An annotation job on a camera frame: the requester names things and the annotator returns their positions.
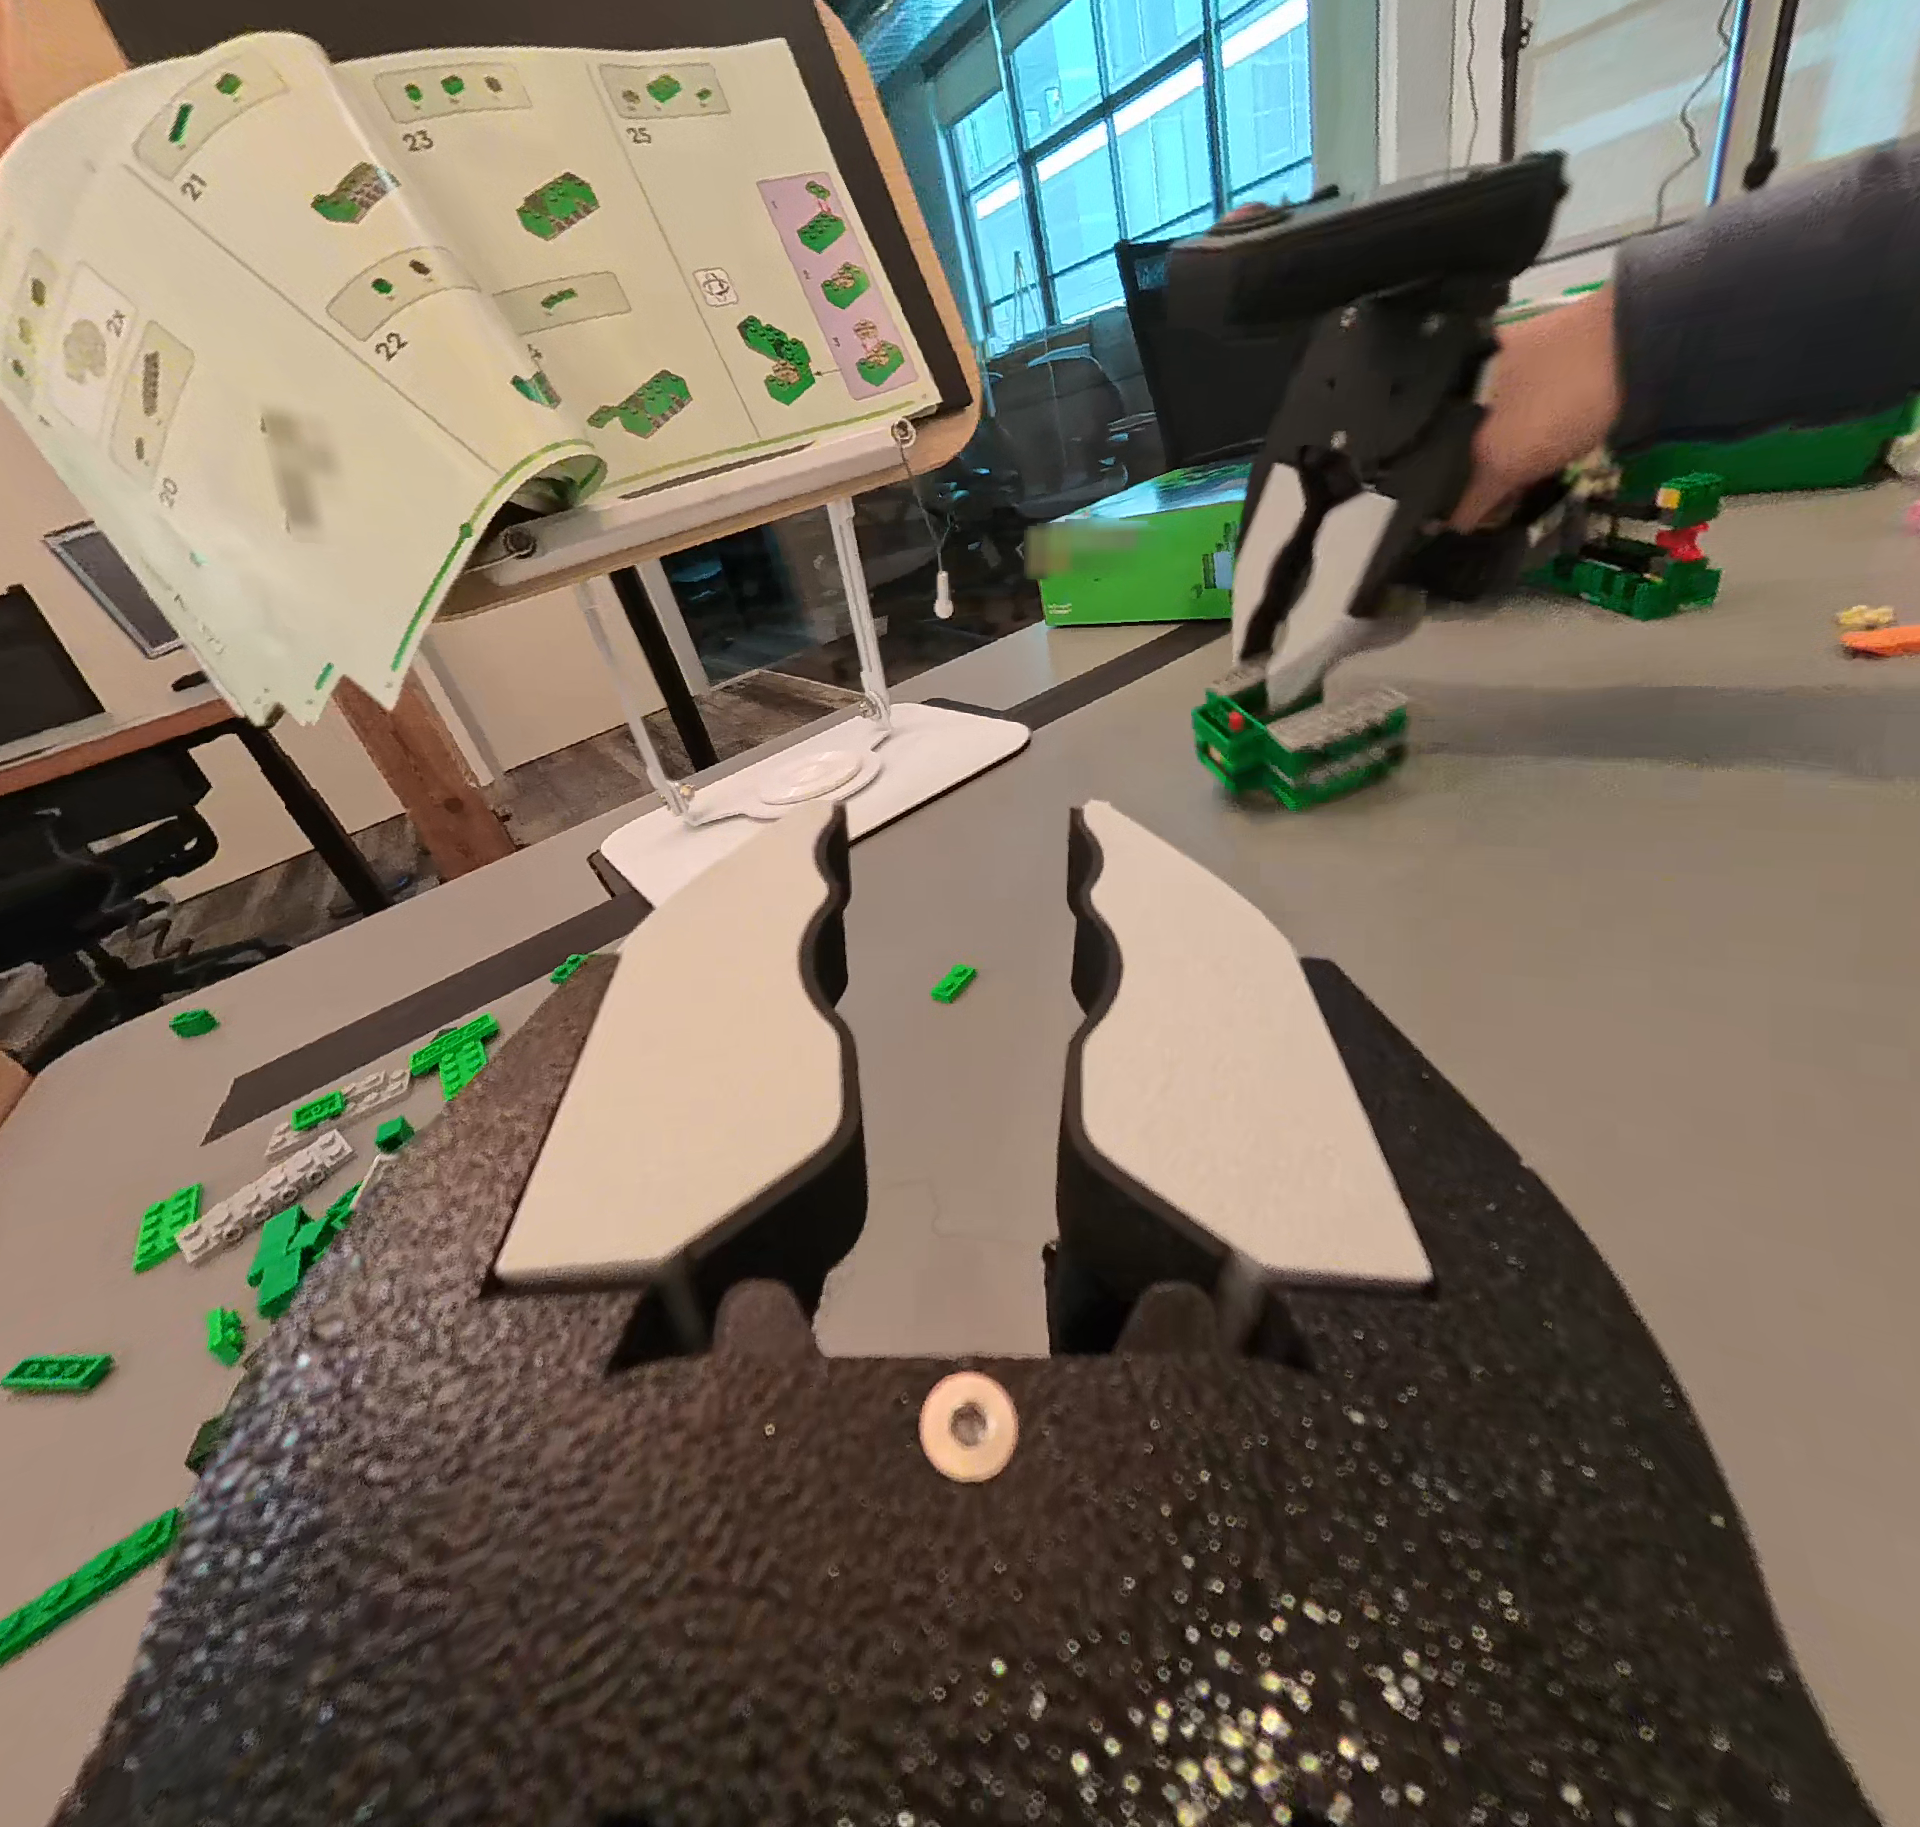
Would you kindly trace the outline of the person's right forearm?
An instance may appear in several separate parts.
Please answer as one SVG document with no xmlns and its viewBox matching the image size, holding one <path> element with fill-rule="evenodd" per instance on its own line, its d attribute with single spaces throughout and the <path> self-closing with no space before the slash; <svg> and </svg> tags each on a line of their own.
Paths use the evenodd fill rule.
<svg viewBox="0 0 1920 1827">
<path fill-rule="evenodd" d="M 1920 133 L 1798 173 L 1612 258 L 1612 450 L 1887 416 L 1920 390 Z"/>
</svg>

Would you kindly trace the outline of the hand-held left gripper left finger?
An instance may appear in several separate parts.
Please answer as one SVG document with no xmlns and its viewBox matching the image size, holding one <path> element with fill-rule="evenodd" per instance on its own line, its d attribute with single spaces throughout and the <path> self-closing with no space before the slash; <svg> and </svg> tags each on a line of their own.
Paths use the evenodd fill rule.
<svg viewBox="0 0 1920 1827">
<path fill-rule="evenodd" d="M 635 929 L 499 1250 L 504 1291 L 824 1291 L 863 1231 L 843 905 L 843 806 L 803 806 Z"/>
</svg>

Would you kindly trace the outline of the pile of green toy bricks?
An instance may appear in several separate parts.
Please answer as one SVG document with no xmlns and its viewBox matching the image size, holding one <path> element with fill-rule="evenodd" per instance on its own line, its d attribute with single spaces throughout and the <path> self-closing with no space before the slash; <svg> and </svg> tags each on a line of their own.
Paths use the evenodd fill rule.
<svg viewBox="0 0 1920 1827">
<path fill-rule="evenodd" d="M 361 1215 L 354 1194 L 307 1215 L 316 1172 L 332 1186 L 361 1172 L 332 1130 L 316 1141 L 324 1160 L 264 1194 L 257 1305 L 282 1294 L 290 1316 L 264 1319 L 236 1371 L 206 1481 L 4 1611 L 4 1664 L 145 1569 L 164 1569 L 150 1611 L 164 1664 L 222 1644 L 264 1664 L 374 1625 L 404 1575 L 482 1569 L 489 1542 L 532 1534 L 539 1443 L 584 1422 L 635 1294 L 513 1294 L 489 1257 L 615 967 L 615 946 L 580 952 L 521 1049 Z"/>
</svg>

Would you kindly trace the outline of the green brick assembly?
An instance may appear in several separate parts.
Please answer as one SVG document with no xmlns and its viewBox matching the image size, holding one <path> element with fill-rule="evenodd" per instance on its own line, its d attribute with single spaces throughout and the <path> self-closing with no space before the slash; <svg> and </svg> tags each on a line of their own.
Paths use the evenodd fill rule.
<svg viewBox="0 0 1920 1827">
<path fill-rule="evenodd" d="M 1296 701 L 1273 701 L 1259 671 L 1230 671 L 1193 706 L 1193 748 L 1225 798 L 1317 812 L 1402 771 L 1413 697 L 1365 685 L 1347 701 L 1326 701 L 1322 685 L 1307 685 Z"/>
</svg>

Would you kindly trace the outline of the green and black brick model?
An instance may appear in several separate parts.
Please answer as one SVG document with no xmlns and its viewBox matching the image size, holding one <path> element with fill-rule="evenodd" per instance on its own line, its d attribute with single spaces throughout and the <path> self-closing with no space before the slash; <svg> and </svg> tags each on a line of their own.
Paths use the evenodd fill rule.
<svg viewBox="0 0 1920 1827">
<path fill-rule="evenodd" d="M 1724 477 L 1679 470 L 1620 487 L 1612 465 L 1561 470 L 1561 506 L 1530 526 L 1526 592 L 1589 601 L 1620 623 L 1705 615 L 1724 592 L 1708 526 L 1724 518 Z"/>
</svg>

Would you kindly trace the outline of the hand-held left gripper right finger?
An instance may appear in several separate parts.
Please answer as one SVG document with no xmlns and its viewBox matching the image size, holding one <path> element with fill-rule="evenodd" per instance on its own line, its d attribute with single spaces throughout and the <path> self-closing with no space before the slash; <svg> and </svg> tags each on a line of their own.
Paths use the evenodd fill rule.
<svg viewBox="0 0 1920 1827">
<path fill-rule="evenodd" d="M 1072 815 L 1062 1141 L 1081 1186 L 1278 1291 L 1429 1291 L 1429 1250 L 1278 923 L 1129 812 Z"/>
</svg>

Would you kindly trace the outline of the person's right hand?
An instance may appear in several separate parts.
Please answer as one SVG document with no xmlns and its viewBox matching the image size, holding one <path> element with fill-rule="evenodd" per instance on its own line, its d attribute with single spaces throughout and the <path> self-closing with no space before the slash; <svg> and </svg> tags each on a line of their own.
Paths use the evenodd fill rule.
<svg viewBox="0 0 1920 1827">
<path fill-rule="evenodd" d="M 1612 283 L 1502 322 L 1477 409 L 1448 534 L 1513 518 L 1530 487 L 1610 443 L 1620 416 Z"/>
</svg>

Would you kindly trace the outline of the black office chair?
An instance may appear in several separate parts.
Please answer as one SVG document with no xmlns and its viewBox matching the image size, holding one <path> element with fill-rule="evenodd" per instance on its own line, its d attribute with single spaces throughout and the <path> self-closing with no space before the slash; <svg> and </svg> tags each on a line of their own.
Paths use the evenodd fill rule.
<svg viewBox="0 0 1920 1827">
<path fill-rule="evenodd" d="M 206 985 L 234 946 L 121 959 L 109 934 L 145 929 L 164 879 L 211 865 L 211 777 L 192 748 L 134 748 L 0 798 L 0 959 L 42 967 L 77 1012 L 62 1034 L 96 1034 Z"/>
</svg>

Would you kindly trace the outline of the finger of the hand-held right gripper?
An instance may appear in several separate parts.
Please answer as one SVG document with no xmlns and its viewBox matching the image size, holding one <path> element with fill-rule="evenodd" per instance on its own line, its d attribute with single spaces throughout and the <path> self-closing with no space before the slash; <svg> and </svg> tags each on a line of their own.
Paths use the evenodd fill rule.
<svg viewBox="0 0 1920 1827">
<path fill-rule="evenodd" d="M 1245 487 L 1240 564 L 1230 564 L 1230 664 L 1240 671 L 1322 671 L 1322 572 L 1317 572 L 1322 506 L 1296 465 L 1265 465 Z"/>
<path fill-rule="evenodd" d="M 1365 582 L 1375 572 L 1390 518 L 1393 518 L 1393 497 L 1347 497 L 1317 526 L 1307 584 L 1265 645 L 1265 706 L 1288 715 L 1307 697 L 1322 697 L 1322 680 L 1342 664 L 1402 638 L 1402 601 L 1384 601 L 1384 615 L 1365 615 Z"/>
</svg>

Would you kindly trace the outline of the long light grey toy plate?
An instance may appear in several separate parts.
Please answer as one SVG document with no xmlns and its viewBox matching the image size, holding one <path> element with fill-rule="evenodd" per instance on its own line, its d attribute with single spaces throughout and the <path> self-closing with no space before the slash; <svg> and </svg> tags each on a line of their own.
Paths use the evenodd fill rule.
<svg viewBox="0 0 1920 1827">
<path fill-rule="evenodd" d="M 264 1164 L 250 1186 L 222 1194 L 192 1224 L 176 1224 L 176 1257 L 211 1261 L 211 1257 L 236 1250 L 250 1224 L 289 1215 L 297 1194 L 324 1186 L 345 1160 L 354 1160 L 354 1146 L 307 1146 L 307 1154 Z"/>
</svg>

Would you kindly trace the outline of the grey desk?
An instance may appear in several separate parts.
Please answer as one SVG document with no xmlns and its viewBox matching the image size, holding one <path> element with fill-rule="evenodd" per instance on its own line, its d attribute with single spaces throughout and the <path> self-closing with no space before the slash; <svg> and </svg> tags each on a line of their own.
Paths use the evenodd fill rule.
<svg viewBox="0 0 1920 1827">
<path fill-rule="evenodd" d="M 1347 664 L 1419 706 L 1393 782 L 1240 812 L 1193 760 L 1215 645 L 1011 635 L 907 697 L 1031 706 L 1031 748 L 853 854 L 853 1034 L 871 1215 L 831 1273 L 831 1359 L 1031 1359 L 1053 1231 L 1072 806 L 1110 798 L 1265 905 L 1513 1141 L 1659 1339 L 1756 1534 L 1798 1673 L 1861 1783 L 1913 1819 L 1913 664 L 1833 615 L 1913 623 L 1901 489 L 1717 526 L 1724 601 L 1666 627 L 1526 601 Z M 521 862 L 416 891 L 211 992 L 206 1044 L 128 1024 L 4 1119 L 4 1364 L 109 1347 L 100 1390 L 4 1390 L 4 1611 L 192 1494 L 234 1397 L 211 1269 L 128 1269 L 160 1194 L 250 1181 L 282 1102 L 234 1083 L 606 901 L 643 777 L 521 782 Z"/>
</svg>

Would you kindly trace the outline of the green toy set box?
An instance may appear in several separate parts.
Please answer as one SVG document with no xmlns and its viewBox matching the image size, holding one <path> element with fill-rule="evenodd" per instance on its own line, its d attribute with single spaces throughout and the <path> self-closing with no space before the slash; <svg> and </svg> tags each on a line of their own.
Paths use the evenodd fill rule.
<svg viewBox="0 0 1920 1827">
<path fill-rule="evenodd" d="M 1052 627 L 1230 623 L 1252 465 L 1168 470 L 1031 534 Z"/>
</svg>

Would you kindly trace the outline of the pale green instruction booklet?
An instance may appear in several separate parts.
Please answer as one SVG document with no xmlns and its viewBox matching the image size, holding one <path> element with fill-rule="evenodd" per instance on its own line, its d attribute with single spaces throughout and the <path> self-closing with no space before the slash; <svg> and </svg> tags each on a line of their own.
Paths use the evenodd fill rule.
<svg viewBox="0 0 1920 1827">
<path fill-rule="evenodd" d="M 236 34 L 4 150 L 4 396 L 250 722 L 397 701 L 480 560 L 891 465 L 900 276 L 787 39 Z"/>
</svg>

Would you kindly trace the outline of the green flat box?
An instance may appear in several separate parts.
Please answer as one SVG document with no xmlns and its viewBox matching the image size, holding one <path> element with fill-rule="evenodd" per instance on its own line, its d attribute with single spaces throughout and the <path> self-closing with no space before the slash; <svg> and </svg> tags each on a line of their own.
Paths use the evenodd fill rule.
<svg viewBox="0 0 1920 1827">
<path fill-rule="evenodd" d="M 1724 477 L 1724 497 L 1770 497 L 1770 489 L 1855 489 L 1887 470 L 1887 450 L 1913 430 L 1920 400 L 1894 400 L 1861 422 L 1826 430 L 1766 430 L 1735 443 L 1653 443 L 1620 465 L 1620 497 L 1646 506 L 1673 477 Z"/>
</svg>

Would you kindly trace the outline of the white book stand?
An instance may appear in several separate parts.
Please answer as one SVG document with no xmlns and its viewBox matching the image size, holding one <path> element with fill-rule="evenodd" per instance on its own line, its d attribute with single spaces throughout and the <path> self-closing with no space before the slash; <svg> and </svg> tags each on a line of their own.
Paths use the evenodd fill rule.
<svg viewBox="0 0 1920 1827">
<path fill-rule="evenodd" d="M 706 543 L 722 534 L 768 518 L 777 506 L 831 514 L 831 554 L 843 572 L 853 638 L 857 638 L 853 722 L 831 722 L 824 733 L 753 757 L 717 782 L 676 782 L 635 706 L 635 685 L 615 680 L 644 782 L 663 791 L 653 812 L 606 833 L 606 875 L 617 875 L 643 901 L 653 905 L 676 901 L 689 879 L 700 879 L 717 862 L 726 862 L 777 815 L 843 812 L 843 833 L 863 840 L 1031 748 L 1031 727 L 1011 715 L 886 697 L 880 623 L 863 601 L 863 564 L 853 534 L 853 489 L 907 477 L 907 450 L 914 450 L 914 422 L 880 416 L 880 422 L 853 422 L 843 439 L 786 443 L 760 465 L 694 470 L 643 497 L 525 518 L 480 554 L 480 572 L 499 592 L 521 584 L 532 592 L 532 584 L 615 582 L 643 560 Z"/>
</svg>

